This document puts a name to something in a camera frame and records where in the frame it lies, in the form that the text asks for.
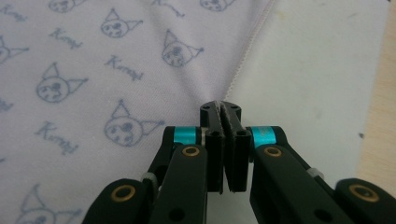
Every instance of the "wooden surface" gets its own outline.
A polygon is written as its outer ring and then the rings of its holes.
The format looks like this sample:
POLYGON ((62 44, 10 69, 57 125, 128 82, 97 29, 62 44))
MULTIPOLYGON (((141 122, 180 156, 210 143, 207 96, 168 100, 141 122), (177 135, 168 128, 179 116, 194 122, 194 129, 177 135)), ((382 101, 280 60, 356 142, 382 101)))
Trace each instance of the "wooden surface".
POLYGON ((389 10, 358 177, 396 197, 396 0, 389 10))

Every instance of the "character patterned cloth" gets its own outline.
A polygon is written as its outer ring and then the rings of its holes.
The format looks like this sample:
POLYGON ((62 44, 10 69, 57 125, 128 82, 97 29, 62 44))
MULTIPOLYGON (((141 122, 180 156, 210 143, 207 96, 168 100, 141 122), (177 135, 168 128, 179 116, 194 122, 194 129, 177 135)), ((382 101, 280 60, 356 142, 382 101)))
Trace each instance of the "character patterned cloth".
POLYGON ((80 223, 224 98, 274 0, 0 1, 0 223, 80 223))

